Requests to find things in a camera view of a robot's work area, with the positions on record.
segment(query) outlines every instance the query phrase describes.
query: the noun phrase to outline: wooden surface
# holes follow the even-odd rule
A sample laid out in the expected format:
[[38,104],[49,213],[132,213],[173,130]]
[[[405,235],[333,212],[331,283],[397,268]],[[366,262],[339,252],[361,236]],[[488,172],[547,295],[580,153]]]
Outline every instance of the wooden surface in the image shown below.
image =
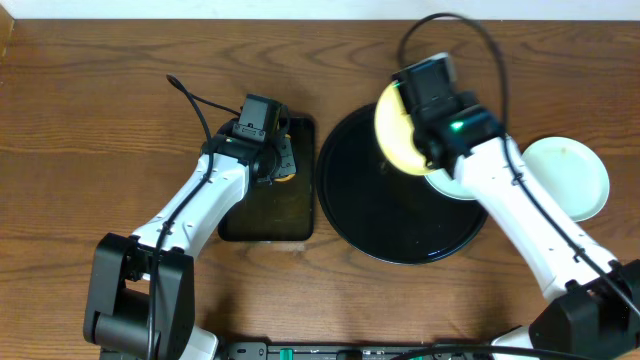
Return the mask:
[[[558,135],[594,149],[611,195],[582,225],[623,262],[639,258],[640,24],[487,25],[509,66],[510,132],[522,148]],[[409,26],[19,21],[0,67],[0,358],[96,358],[82,338],[96,244],[155,214],[193,171],[203,141],[165,73],[227,106],[251,92],[308,112],[319,149],[342,118],[376,100]],[[496,109],[494,66],[461,25],[433,24],[408,57],[447,49],[460,88]],[[206,115],[212,128],[228,120]],[[197,323],[280,342],[426,343],[486,340],[545,307],[491,220],[455,256],[408,267],[353,249],[316,209],[304,243],[209,241],[196,265]]]
[[0,5],[0,65],[9,45],[13,24],[11,15]]

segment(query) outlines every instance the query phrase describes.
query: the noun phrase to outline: black round plate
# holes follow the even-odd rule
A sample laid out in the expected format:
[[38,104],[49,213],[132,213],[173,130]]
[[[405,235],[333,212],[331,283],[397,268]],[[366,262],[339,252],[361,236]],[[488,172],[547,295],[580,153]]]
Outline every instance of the black round plate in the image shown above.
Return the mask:
[[375,104],[344,119],[322,146],[317,167],[320,205],[351,245],[380,260],[421,264],[466,245],[487,218],[476,201],[448,198],[423,176],[402,173],[380,150]]

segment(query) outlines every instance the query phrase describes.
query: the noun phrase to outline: green indicator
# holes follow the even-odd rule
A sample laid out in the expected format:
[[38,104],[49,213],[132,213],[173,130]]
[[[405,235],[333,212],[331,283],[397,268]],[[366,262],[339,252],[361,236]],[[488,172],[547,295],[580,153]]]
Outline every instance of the green indicator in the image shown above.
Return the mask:
[[453,131],[458,131],[464,126],[464,123],[462,121],[456,121],[452,122],[450,126]]
[[280,350],[280,360],[293,360],[293,349]]

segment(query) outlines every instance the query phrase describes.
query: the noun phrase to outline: white wall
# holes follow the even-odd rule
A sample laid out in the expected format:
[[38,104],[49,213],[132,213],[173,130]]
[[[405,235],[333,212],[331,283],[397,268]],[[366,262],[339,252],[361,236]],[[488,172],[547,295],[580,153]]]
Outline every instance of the white wall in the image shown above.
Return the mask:
[[0,0],[16,19],[640,20],[640,0]]

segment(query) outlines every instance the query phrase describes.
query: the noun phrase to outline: white plate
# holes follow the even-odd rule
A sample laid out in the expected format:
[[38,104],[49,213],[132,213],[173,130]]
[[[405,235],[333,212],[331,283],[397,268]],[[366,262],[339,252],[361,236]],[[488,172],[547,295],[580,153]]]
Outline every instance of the white plate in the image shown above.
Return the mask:
[[475,197],[469,191],[460,186],[457,181],[451,180],[451,177],[444,169],[438,169],[429,175],[425,175],[424,178],[444,196],[458,200],[475,200]]
[[563,137],[545,138],[529,146],[522,160],[574,221],[593,217],[607,202],[607,169],[582,143]]

